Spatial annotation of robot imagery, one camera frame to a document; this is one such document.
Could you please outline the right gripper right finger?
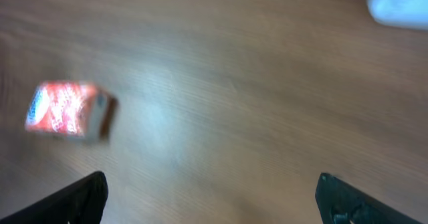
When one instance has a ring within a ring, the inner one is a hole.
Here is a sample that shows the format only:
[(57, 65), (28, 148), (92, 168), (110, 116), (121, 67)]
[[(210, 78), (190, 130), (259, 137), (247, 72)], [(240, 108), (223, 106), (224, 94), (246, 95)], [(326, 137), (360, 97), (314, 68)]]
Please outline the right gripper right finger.
[(315, 192), (323, 224), (421, 224), (329, 173)]

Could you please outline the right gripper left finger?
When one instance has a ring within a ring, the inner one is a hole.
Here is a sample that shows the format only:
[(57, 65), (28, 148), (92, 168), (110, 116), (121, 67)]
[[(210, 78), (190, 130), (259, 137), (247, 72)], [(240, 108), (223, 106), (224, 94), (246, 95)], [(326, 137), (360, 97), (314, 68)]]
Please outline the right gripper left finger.
[(1, 219), (1, 224), (100, 224), (108, 199), (105, 174), (96, 171)]

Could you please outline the red white snack packet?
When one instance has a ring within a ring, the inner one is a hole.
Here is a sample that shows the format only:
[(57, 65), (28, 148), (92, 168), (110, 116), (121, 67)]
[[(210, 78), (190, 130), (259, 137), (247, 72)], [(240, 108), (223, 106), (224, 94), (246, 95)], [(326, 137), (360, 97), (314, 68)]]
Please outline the red white snack packet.
[(25, 129), (76, 140), (108, 136), (116, 98), (91, 82), (52, 80), (39, 84), (25, 118)]

